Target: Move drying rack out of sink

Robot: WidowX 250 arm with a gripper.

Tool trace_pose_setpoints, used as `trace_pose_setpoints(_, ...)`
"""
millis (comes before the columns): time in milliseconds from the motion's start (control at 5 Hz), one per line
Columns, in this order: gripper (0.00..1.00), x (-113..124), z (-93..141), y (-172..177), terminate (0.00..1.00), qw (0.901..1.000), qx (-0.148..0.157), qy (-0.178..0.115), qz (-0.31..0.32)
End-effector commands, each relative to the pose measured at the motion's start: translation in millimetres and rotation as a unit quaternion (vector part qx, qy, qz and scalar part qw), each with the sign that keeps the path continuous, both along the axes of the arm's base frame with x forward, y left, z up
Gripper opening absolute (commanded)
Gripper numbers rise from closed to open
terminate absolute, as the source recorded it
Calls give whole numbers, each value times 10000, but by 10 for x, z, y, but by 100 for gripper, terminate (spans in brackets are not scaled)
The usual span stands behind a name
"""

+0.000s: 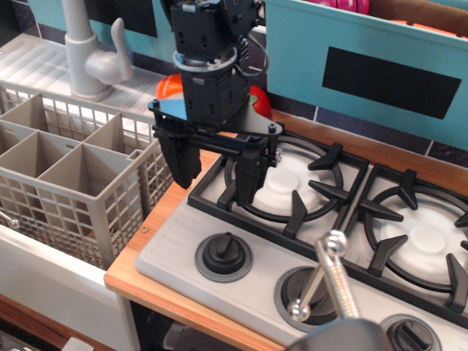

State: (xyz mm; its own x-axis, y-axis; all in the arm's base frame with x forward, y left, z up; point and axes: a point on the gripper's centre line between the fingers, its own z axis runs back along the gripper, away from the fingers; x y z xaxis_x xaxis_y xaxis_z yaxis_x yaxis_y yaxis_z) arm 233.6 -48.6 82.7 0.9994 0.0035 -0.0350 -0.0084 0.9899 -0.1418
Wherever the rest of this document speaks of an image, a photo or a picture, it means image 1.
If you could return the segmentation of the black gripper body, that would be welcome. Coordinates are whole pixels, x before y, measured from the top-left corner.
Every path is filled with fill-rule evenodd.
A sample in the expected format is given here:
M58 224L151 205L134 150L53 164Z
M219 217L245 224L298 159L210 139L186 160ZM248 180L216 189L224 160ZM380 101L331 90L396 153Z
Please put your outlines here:
M242 70L247 53L230 49L218 57L196 57L176 51L173 63L181 75L182 99L157 99L148 108L154 114L154 135L163 128L190 136L200 151L237 157L249 137L265 139L269 165L275 153L269 144L283 129L256 113L250 105L250 75Z

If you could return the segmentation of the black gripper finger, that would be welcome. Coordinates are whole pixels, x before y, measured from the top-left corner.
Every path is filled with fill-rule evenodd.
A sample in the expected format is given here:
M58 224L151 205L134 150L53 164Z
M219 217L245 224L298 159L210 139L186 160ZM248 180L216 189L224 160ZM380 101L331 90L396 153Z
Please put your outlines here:
M236 157L236 202L239 206L250 205L253 202L260 174L264 171L264 148L263 137L249 137L246 140L246 148Z
M188 189L201 172L200 149L189 143L190 136L159 128L157 138L173 180Z

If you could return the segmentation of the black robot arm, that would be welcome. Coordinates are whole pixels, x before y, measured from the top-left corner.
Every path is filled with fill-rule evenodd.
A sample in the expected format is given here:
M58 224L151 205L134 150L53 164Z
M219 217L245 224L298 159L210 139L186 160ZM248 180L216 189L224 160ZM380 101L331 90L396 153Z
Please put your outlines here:
M249 45L258 24L258 1L165 1L173 29L182 98L150 103L154 134L174 181L188 188L201 171L200 152L235 160L234 198L252 203L267 169L276 165L283 129L251 101Z

